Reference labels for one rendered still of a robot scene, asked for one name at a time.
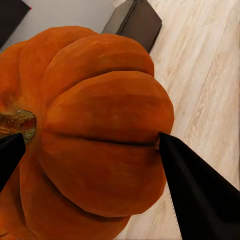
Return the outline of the pumpkin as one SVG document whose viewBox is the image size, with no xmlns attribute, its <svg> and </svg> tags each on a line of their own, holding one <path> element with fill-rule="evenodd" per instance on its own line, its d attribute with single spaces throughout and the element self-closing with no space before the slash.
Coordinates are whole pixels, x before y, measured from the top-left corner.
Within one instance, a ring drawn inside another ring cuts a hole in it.
<svg viewBox="0 0 240 240">
<path fill-rule="evenodd" d="M 9 233 L 0 224 L 0 240 L 20 240 Z"/>
<path fill-rule="evenodd" d="M 167 182 L 160 135 L 173 103 L 136 40 L 48 28 L 0 54 L 0 139 L 26 152 L 0 193 L 20 240 L 113 240 Z"/>
</svg>

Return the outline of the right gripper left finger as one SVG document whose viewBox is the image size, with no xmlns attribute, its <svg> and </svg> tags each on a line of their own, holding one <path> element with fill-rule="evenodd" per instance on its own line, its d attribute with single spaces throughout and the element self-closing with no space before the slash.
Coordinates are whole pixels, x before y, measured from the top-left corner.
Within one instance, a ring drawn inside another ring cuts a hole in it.
<svg viewBox="0 0 240 240">
<path fill-rule="evenodd" d="M 21 133 L 0 138 L 0 193 L 25 152 Z"/>
</svg>

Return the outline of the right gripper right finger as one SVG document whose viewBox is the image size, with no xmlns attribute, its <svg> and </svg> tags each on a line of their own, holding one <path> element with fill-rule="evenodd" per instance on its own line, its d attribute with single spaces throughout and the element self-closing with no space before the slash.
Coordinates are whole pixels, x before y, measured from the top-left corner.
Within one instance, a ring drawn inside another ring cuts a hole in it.
<svg viewBox="0 0 240 240">
<path fill-rule="evenodd" d="M 159 153 L 182 240 L 240 240 L 240 191 L 175 136 Z"/>
</svg>

